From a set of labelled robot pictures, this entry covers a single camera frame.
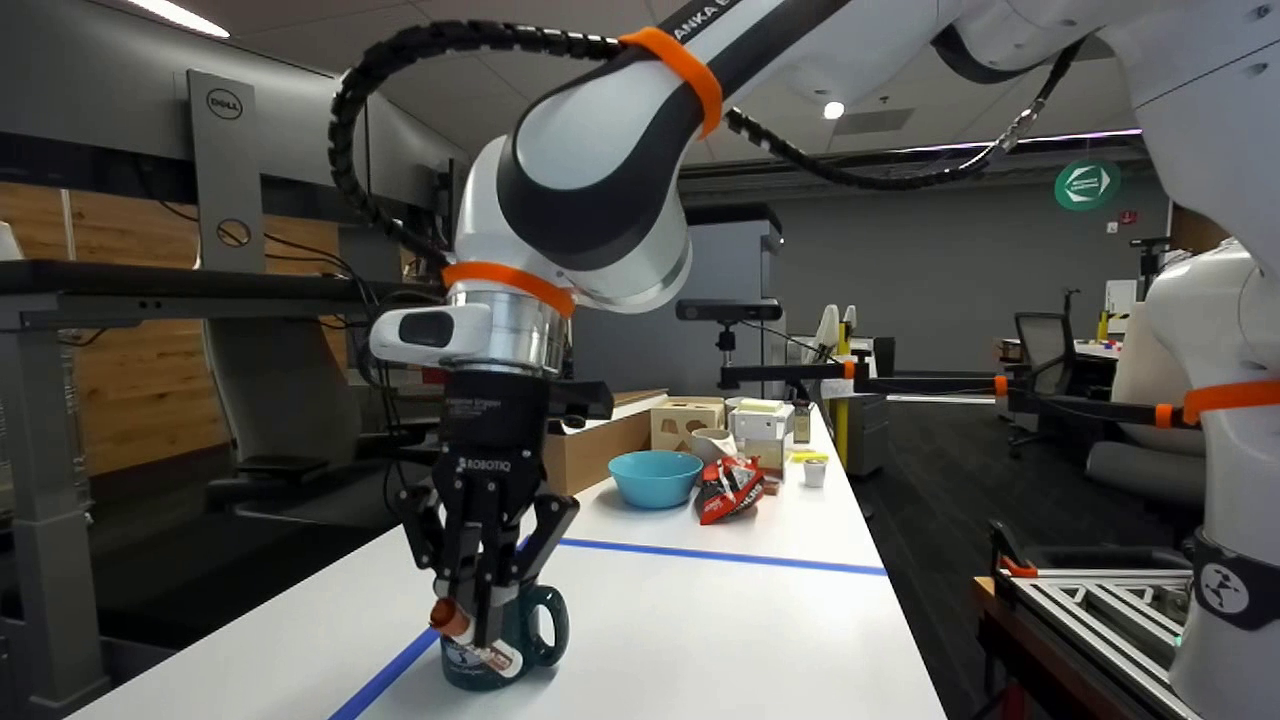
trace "mug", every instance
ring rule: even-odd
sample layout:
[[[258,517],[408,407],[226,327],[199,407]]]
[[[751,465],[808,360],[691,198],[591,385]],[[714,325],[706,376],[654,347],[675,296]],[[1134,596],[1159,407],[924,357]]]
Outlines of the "mug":
[[[552,641],[538,635],[538,614],[552,614]],[[514,677],[497,677],[489,664],[469,656],[454,641],[438,641],[442,679],[469,691],[507,686],[537,668],[557,668],[566,646],[566,609],[552,585],[522,585],[521,596],[507,602],[497,641],[522,656]]]

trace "desk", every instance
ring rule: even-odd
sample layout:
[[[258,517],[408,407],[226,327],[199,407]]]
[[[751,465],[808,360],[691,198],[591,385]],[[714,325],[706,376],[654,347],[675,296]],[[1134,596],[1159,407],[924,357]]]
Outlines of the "desk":
[[[367,313],[361,286],[319,274],[173,270],[125,263],[0,263],[0,410],[12,461],[12,534],[22,668],[52,717],[99,686],[99,626],[60,327],[145,320],[269,320]]]
[[[818,415],[811,440],[831,452]],[[789,469],[780,497],[720,526],[686,507],[622,513],[613,482],[580,498],[543,569],[573,612],[557,677],[489,696],[448,686],[436,646],[413,646],[430,581],[395,526],[80,720],[330,717],[372,677],[386,679],[372,720],[943,717],[838,465],[823,488]]]

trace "cardboard box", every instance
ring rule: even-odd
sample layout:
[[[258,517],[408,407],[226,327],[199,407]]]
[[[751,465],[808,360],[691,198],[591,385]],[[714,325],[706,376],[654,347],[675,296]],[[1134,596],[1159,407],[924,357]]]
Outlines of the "cardboard box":
[[[613,421],[577,429],[566,434],[543,440],[547,482],[560,497],[577,497],[609,475],[609,461],[649,449],[654,401],[633,401],[613,410]]]

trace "table surface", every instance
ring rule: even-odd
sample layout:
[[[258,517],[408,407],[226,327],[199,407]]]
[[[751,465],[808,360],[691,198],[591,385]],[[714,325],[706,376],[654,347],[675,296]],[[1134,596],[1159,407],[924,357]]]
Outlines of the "table surface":
[[[811,443],[831,455],[817,421]],[[844,469],[818,488],[789,465],[780,497],[702,526],[686,507],[629,513],[613,482],[543,569],[573,612],[566,656],[504,691],[454,691],[423,641],[430,581],[395,531],[128,679],[80,717],[334,717],[367,679],[399,677],[363,717],[892,717],[938,720]]]

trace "green sign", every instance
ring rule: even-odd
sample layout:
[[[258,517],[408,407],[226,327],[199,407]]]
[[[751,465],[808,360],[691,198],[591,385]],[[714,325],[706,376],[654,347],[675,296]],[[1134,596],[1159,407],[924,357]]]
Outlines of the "green sign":
[[[1120,177],[1106,164],[1069,164],[1055,170],[1053,198],[1063,213],[1091,213],[1120,192]]]

